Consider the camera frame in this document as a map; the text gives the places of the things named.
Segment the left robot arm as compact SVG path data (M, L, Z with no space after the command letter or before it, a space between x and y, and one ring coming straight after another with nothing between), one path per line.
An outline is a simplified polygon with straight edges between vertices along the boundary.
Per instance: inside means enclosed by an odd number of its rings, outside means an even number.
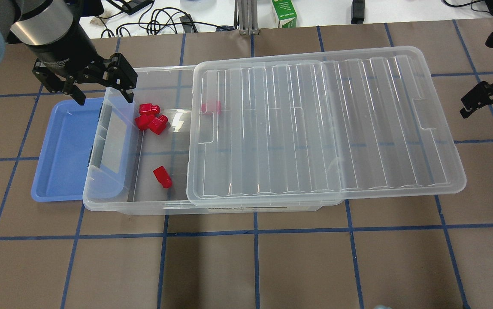
M49 92L83 105L79 84L99 84L131 103L138 74L120 53L99 55L79 23L103 11L99 0L0 0L0 63L8 37L15 36L36 55L33 75Z

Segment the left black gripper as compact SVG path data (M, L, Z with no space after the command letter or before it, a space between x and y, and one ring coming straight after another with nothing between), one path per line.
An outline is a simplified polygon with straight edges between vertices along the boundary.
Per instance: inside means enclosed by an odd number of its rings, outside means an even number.
M138 74L121 53L106 61L99 55L82 26L73 20L62 37L32 45L37 57L33 74L51 93L68 93L83 106L86 96L76 84L100 84L118 90L128 103L133 103Z

